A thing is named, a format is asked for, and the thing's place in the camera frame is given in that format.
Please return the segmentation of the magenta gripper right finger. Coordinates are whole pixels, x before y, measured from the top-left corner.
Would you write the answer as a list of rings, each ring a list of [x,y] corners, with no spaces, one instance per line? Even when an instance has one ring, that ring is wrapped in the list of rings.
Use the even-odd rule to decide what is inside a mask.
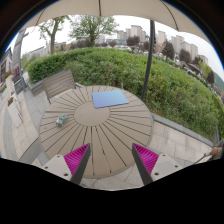
[[[132,154],[144,185],[182,169],[167,154],[157,154],[135,143],[132,144]]]

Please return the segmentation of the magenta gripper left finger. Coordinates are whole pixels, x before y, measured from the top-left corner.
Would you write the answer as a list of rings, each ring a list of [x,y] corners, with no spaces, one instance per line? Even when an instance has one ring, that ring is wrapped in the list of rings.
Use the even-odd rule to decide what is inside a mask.
[[[91,154],[90,144],[83,145],[65,156],[55,155],[42,169],[79,185]]]

